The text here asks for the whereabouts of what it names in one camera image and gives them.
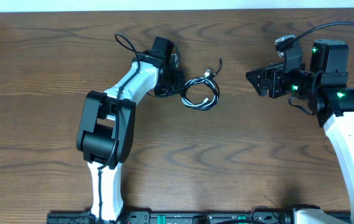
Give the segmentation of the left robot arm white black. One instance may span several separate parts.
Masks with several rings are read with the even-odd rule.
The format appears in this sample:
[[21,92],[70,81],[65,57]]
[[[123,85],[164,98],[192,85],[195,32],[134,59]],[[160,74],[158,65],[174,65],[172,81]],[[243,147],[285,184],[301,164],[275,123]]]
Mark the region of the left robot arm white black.
[[131,68],[115,86],[86,95],[78,129],[77,149],[93,181],[90,223],[116,223],[123,209],[122,165],[133,145],[136,106],[149,91],[158,98],[180,93],[185,81],[179,50],[171,40],[156,37],[143,52],[131,42],[125,48],[134,53]]

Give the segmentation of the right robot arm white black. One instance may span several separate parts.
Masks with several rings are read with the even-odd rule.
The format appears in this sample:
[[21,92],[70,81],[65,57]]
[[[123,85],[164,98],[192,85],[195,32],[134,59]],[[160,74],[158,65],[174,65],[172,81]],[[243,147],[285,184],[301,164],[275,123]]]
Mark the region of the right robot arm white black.
[[259,96],[290,95],[306,100],[305,113],[316,116],[329,138],[343,174],[354,223],[354,88],[347,86],[349,48],[343,40],[315,40],[305,70],[300,43],[278,50],[283,62],[246,73]]

